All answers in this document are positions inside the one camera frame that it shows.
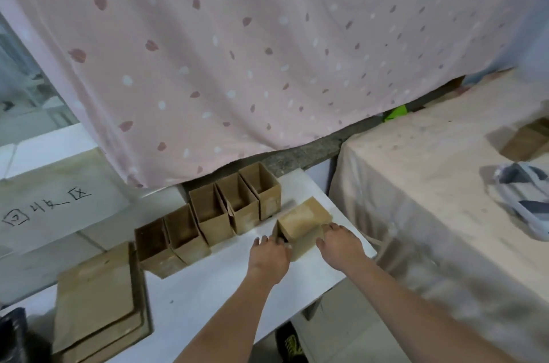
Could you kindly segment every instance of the table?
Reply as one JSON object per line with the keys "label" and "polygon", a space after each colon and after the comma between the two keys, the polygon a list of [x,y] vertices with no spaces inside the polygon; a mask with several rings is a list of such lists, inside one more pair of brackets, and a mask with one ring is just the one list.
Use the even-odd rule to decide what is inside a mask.
{"label": "table", "polygon": [[[278,180],[282,186],[282,211],[278,215],[315,197],[332,214],[334,222],[360,238],[369,257],[375,255],[372,246],[303,170],[295,170]],[[244,235],[214,246],[210,256],[166,279],[145,272],[154,332],[109,362],[173,362],[237,289],[246,274],[252,242],[257,236],[271,235],[278,215]],[[324,262],[317,248],[291,263],[287,275],[267,299],[254,343],[344,278],[341,272]],[[56,290],[55,285],[49,287],[0,311],[0,315],[22,306],[26,309],[30,328],[51,339]]]}

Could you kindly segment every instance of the shoe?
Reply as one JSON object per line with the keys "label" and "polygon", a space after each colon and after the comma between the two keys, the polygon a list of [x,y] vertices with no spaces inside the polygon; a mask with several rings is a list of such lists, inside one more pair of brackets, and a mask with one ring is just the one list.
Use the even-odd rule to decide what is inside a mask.
{"label": "shoe", "polygon": [[303,353],[301,344],[299,344],[298,333],[291,322],[281,326],[275,334],[278,353],[284,363],[308,363]]}

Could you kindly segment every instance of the beige bedsheet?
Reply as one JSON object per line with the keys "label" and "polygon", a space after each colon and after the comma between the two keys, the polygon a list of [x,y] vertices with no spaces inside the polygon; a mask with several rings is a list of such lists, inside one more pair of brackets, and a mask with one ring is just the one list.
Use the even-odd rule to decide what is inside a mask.
{"label": "beige bedsheet", "polygon": [[549,82],[486,78],[350,138],[330,189],[355,226],[381,241],[383,269],[519,361],[549,361],[549,242],[509,214],[491,177],[510,163],[498,150],[549,114],[548,102]]}

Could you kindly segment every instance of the curtain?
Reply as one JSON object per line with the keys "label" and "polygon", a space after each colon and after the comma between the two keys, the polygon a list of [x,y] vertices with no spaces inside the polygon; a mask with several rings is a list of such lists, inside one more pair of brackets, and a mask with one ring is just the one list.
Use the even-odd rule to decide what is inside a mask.
{"label": "curtain", "polygon": [[302,145],[487,67],[529,0],[0,0],[130,184]]}

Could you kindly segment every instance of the open cardboard box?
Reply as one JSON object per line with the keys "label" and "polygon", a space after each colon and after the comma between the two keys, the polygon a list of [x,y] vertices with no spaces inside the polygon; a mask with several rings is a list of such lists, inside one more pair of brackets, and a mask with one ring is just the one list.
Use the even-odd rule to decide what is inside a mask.
{"label": "open cardboard box", "polygon": [[102,363],[151,333],[143,274],[122,243],[58,277],[54,360]]}
{"label": "open cardboard box", "polygon": [[238,173],[216,181],[216,185],[237,235],[243,235],[259,224],[259,201]]}
{"label": "open cardboard box", "polygon": [[164,219],[158,219],[135,231],[137,259],[141,267],[164,279],[185,267],[168,246]]}
{"label": "open cardboard box", "polygon": [[189,191],[198,227],[204,234],[209,246],[213,246],[234,236],[230,226],[229,214],[223,205],[215,184],[208,184]]}
{"label": "open cardboard box", "polygon": [[275,176],[267,171],[262,163],[246,166],[238,173],[259,200],[261,220],[266,220],[280,211],[282,188]]}
{"label": "open cardboard box", "polygon": [[210,254],[210,247],[198,230],[189,204],[164,216],[164,225],[170,247],[185,264],[192,265]]}
{"label": "open cardboard box", "polygon": [[322,225],[332,222],[332,215],[314,197],[292,208],[280,217],[273,228],[273,235],[281,237],[292,246],[291,261],[298,260],[323,237]]}

